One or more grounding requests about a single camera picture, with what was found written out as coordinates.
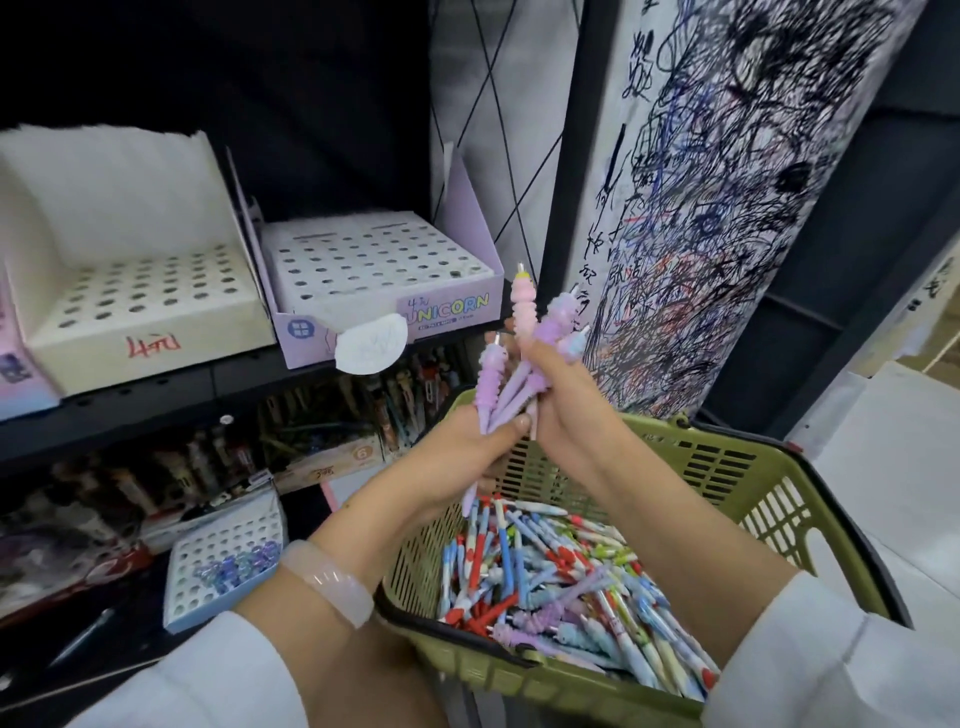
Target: hand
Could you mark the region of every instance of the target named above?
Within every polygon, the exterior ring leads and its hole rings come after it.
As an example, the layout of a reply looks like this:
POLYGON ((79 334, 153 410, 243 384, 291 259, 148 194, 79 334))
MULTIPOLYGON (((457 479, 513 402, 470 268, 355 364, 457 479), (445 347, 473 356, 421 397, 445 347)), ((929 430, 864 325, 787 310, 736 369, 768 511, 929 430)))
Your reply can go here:
POLYGON ((417 523, 433 521, 470 485, 483 482, 484 473, 529 431, 530 416, 519 415, 481 435, 473 405, 457 407, 440 420, 390 468, 392 475, 410 484, 405 494, 417 502, 417 523))
MULTIPOLYGON (((512 329, 513 321, 506 326, 512 329)), ((487 341, 492 339, 488 333, 487 341)), ((613 443, 632 433, 583 364, 567 364, 556 349, 535 339, 501 336, 501 343, 514 359, 522 352, 550 380, 551 389, 540 395, 537 442, 566 475, 590 490, 603 481, 608 458, 616 456, 613 443)))

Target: translucent bangle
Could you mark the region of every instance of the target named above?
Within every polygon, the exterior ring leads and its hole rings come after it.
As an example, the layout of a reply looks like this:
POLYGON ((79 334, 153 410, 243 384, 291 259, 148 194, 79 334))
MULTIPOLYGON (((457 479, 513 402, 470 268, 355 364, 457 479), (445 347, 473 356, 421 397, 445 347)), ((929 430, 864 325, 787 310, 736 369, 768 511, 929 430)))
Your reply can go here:
POLYGON ((370 593, 313 544, 307 541, 291 542, 283 550, 280 564, 330 602, 354 629, 359 629, 370 618, 373 612, 370 593))

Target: shelf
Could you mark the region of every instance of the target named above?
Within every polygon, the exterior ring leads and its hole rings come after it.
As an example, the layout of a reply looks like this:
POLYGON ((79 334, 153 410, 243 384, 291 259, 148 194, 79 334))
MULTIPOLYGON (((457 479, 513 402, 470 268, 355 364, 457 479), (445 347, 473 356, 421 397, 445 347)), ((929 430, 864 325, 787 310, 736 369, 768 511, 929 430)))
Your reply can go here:
MULTIPOLYGON (((500 321, 420 339, 410 349, 443 346, 497 328, 510 315, 504 283, 500 321)), ((321 373, 332 361, 289 370, 279 346, 151 376, 63 401, 59 407, 0 423, 0 477, 129 440, 169 425, 232 414, 321 373)))

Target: red scribble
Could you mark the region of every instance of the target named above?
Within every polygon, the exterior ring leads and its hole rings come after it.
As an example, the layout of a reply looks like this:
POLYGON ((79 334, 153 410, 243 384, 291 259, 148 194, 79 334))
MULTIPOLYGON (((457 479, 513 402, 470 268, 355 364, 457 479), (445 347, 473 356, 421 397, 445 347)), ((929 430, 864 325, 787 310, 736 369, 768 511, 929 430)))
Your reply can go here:
POLYGON ((143 339, 134 341, 130 336, 127 337, 128 359, 133 359, 137 356, 149 359, 156 353, 176 352, 181 349, 180 342, 177 341, 177 337, 172 333, 168 333, 165 336, 161 336, 158 333, 152 333, 150 335, 154 337, 154 340, 150 342, 146 342, 143 339))

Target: person's left hand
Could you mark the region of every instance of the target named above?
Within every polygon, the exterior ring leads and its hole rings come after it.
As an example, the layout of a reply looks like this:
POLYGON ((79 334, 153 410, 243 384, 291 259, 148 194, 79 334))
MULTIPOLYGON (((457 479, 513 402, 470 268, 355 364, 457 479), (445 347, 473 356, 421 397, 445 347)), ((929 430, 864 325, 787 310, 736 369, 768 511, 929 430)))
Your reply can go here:
POLYGON ((530 430, 530 416, 521 414, 489 435, 480 434, 477 409, 457 407, 440 420, 392 470, 409 483, 404 490, 420 511, 417 522, 433 521, 474 482, 489 490, 485 473, 530 430))

